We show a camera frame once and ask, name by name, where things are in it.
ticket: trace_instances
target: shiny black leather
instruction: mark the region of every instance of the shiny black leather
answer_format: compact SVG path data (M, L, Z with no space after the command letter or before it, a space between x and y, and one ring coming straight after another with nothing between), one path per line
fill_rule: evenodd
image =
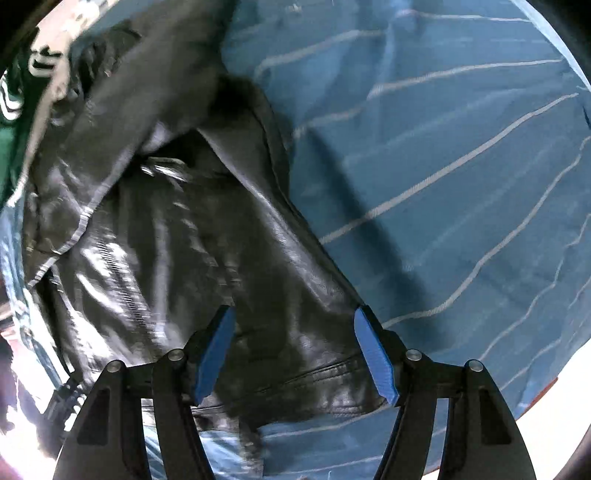
M232 10L168 0L88 46L31 170L25 280L88 384L113 358L183 346L234 304L202 427L374 410L361 300L289 201L264 96L221 62Z

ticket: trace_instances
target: blue striped fabric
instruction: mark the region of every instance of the blue striped fabric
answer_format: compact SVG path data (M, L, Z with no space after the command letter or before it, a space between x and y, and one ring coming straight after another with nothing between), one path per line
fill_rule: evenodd
M437 361L481 359L519 416L591 335L590 94L563 56L501 0L242 0L223 55L377 317ZM394 417L267 426L265 477L372 478ZM202 437L219 478L246 477L235 437Z

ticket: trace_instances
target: blue rubber pad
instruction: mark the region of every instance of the blue rubber pad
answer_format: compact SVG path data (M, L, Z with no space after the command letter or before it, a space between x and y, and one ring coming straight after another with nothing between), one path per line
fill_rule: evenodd
M355 336L378 393L388 400L388 403L395 404L399 394L394 385L394 367L361 308L355 311L354 327Z
M216 384L217 376L226 359L226 353L232 342L236 326L236 310L231 307L220 321L216 333L209 342L201 364L197 370L197 379L195 382L194 399L199 405L205 397L211 395L213 387Z

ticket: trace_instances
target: blue cloth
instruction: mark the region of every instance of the blue cloth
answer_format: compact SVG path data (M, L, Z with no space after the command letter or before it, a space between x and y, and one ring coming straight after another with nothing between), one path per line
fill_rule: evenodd
M377 317L481 359L521 415L591 336L590 94L568 62L502 0L242 0L223 57L263 88L291 198ZM372 478L394 418L264 427L265 477ZM218 478L246 476L235 437L202 438Z

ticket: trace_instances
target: zipper teeth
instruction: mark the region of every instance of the zipper teeth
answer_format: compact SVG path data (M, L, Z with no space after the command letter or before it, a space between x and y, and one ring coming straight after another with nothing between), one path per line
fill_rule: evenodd
M119 295L123 298L126 307L130 310L133 314L135 321L137 322L137 332L140 334L144 341L144 346L148 349L149 354L155 359L160 356L160 352L157 352L156 348L154 348L155 339L154 336L150 333L148 325L146 324L145 318L142 315L142 312L137 307L134 302L133 297L129 294L126 288L125 282L125 273L121 271L119 266L119 262L113 257L109 248L100 240L96 241L96 246L99 249L101 257L107 265L109 269L114 273L115 277L115 288L117 289Z

